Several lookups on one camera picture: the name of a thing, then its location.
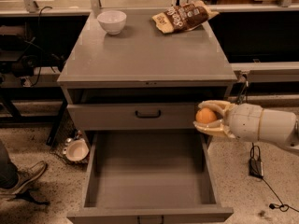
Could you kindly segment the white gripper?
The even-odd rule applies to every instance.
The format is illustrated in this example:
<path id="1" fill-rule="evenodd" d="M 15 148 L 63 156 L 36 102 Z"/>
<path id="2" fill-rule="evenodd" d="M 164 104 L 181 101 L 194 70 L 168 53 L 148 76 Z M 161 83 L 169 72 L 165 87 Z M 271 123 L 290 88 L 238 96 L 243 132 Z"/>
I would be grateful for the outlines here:
<path id="1" fill-rule="evenodd" d="M 193 125 L 200 133 L 236 138 L 248 142 L 256 142 L 258 140 L 260 119 L 263 113 L 263 109 L 260 106 L 250 104 L 235 105 L 219 100 L 208 100 L 198 105 L 199 110 L 205 107 L 215 112 L 217 120 L 226 118 L 228 126 L 222 120 L 208 124 L 195 121 Z"/>

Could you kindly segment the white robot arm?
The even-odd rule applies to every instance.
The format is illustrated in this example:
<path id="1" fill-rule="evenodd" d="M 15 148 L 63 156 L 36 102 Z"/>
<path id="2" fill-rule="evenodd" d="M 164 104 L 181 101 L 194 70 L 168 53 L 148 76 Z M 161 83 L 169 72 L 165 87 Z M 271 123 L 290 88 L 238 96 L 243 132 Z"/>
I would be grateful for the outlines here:
<path id="1" fill-rule="evenodd" d="M 198 105 L 194 127 L 201 133 L 244 142 L 265 142 L 299 154 L 298 117 L 252 104 L 208 100 Z"/>

